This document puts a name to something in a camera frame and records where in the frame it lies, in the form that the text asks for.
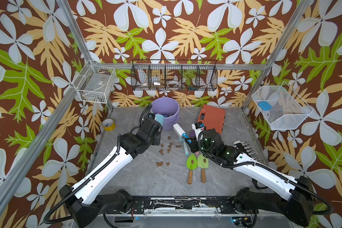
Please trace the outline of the light blue round trowel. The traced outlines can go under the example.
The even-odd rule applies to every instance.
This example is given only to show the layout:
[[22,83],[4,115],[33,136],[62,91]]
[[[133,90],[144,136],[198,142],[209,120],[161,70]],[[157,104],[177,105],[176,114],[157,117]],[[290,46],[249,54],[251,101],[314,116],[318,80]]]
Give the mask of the light blue round trowel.
[[164,125],[164,116],[161,114],[155,114],[155,121],[157,121],[161,126]]

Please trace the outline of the white brush blue handle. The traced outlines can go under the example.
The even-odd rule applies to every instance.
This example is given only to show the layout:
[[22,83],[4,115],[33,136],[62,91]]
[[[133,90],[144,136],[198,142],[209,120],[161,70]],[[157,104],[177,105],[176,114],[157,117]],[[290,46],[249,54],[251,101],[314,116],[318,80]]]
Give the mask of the white brush blue handle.
[[186,138],[188,138],[186,132],[181,128],[181,126],[176,123],[173,125],[173,129],[175,130],[175,132],[178,134],[179,136],[179,141],[182,142],[184,141]]

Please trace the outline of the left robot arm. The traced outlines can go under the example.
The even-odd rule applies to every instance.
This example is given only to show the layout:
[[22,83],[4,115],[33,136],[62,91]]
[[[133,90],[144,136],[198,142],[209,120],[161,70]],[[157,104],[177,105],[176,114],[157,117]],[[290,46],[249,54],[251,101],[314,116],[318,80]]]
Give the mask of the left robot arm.
[[140,118],[140,124],[129,132],[117,136],[117,143],[110,154],[85,178],[60,190],[61,201],[44,216],[45,224],[55,224],[73,219],[80,228],[91,224],[100,214],[132,208],[132,196],[125,190],[101,195],[107,183],[136,156],[151,145],[160,145],[164,117],[148,114]]

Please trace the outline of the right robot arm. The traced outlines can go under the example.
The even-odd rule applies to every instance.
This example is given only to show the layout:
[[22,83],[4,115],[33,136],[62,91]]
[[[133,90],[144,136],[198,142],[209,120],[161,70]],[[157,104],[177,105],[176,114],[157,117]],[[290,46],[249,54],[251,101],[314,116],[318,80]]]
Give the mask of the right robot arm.
[[191,148],[222,168],[235,170],[253,179],[271,193],[241,189],[232,197],[233,208],[244,213],[258,210],[284,215],[291,222],[307,227],[313,215],[333,213],[332,205],[316,194],[312,182],[305,176],[298,178],[280,173],[252,158],[248,144],[223,142],[215,129],[201,131],[197,137],[185,138]]

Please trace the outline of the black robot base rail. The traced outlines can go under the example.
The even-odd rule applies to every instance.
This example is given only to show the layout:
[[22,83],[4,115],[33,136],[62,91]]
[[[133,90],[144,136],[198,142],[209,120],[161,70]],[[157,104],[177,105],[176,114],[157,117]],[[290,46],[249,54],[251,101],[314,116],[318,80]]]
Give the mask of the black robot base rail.
[[129,213],[146,214],[148,211],[171,211],[173,213],[200,213],[212,214],[254,214],[258,210],[243,210],[234,203],[232,196],[175,196],[175,197],[146,197],[134,196]]

